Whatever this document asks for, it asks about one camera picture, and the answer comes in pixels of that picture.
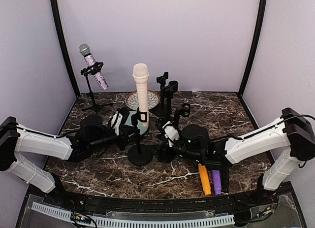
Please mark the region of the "glitter silver purple microphone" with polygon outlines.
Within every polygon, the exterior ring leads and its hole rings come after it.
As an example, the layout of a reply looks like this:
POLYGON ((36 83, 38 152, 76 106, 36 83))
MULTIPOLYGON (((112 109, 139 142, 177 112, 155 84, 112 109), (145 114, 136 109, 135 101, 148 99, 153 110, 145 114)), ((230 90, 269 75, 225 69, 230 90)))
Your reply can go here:
POLYGON ((81 75, 88 76, 92 75, 99 87, 102 90, 108 89, 108 83, 105 80, 105 77, 101 73, 101 69, 103 67, 103 62, 97 62, 94 56, 91 53, 91 49, 88 44, 83 43, 79 46, 79 52, 84 57, 84 60, 87 64, 87 67, 81 70, 81 75))

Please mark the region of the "black stand of cream microphone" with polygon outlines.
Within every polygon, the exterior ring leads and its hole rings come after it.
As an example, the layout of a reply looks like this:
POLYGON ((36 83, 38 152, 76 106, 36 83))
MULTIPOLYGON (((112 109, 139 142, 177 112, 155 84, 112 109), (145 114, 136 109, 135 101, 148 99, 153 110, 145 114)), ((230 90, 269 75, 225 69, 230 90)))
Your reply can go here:
POLYGON ((132 146, 128 153, 127 158, 129 162, 136 166, 144 166, 151 162, 153 158, 153 154, 147 145, 144 145, 142 148, 140 141, 136 143, 136 145, 132 146))

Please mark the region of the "cream pink microphone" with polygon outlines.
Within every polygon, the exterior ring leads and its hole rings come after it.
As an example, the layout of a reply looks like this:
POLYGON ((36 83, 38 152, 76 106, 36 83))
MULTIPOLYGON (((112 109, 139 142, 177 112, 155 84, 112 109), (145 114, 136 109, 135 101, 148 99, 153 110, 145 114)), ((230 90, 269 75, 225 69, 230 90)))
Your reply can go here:
POLYGON ((136 83, 136 90, 138 94, 138 108, 143 127, 149 125, 149 109, 148 109, 148 79, 149 70, 146 64, 138 63, 133 67, 133 78, 136 83))

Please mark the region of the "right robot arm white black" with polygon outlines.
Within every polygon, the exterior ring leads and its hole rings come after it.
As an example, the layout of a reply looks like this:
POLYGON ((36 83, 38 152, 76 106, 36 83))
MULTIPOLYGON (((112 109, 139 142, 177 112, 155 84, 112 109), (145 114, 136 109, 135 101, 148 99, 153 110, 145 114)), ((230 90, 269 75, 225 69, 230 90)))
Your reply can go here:
POLYGON ((159 161, 171 162, 175 156, 197 162, 207 169, 221 171, 224 192, 229 188, 229 168, 247 158, 282 148, 271 168, 260 176, 257 190, 251 195, 255 205, 262 205, 270 191, 278 189, 301 162, 315 157, 315 133, 309 122, 311 115, 299 114, 292 108, 268 125, 241 136, 209 138, 208 130, 196 124, 178 127, 179 118, 156 121, 163 143, 156 149, 159 161))

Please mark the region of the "black stand of purple microphone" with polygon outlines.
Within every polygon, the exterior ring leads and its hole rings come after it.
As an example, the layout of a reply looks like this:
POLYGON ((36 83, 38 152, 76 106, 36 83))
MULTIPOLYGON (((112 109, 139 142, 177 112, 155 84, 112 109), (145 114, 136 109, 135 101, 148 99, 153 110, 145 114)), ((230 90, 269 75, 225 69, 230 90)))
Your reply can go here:
POLYGON ((178 91, 178 81, 173 80, 168 83, 167 86, 162 87, 161 93, 163 97, 166 98, 166 107, 161 108, 161 116, 167 116, 171 113, 171 101, 173 99, 174 93, 178 91))

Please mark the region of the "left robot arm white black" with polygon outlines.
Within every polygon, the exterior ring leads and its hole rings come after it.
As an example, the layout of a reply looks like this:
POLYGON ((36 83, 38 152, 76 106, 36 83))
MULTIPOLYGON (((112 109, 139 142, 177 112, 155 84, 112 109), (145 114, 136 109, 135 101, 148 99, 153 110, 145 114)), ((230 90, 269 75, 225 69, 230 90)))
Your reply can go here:
POLYGON ((129 141, 143 133, 140 124, 129 117, 132 124, 116 113, 107 126, 99 115, 89 115, 80 122, 80 128, 64 135, 52 135, 31 130, 8 117, 0 125, 0 169, 24 180, 26 183, 50 194, 58 206, 69 203, 58 176, 46 172, 26 159, 22 153, 46 155, 69 162, 81 162, 89 158, 97 148, 117 145, 124 150, 129 141))

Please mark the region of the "orange microphone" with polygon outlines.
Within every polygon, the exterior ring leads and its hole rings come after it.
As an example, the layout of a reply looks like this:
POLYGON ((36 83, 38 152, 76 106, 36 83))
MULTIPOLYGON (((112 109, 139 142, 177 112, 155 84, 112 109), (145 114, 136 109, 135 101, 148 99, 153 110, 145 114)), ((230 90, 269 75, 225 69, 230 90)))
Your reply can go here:
POLYGON ((208 175, 208 171, 207 171, 206 167, 199 163, 198 164, 198 171, 199 171, 199 176, 200 176, 204 195, 205 196, 212 195, 209 175, 208 175))

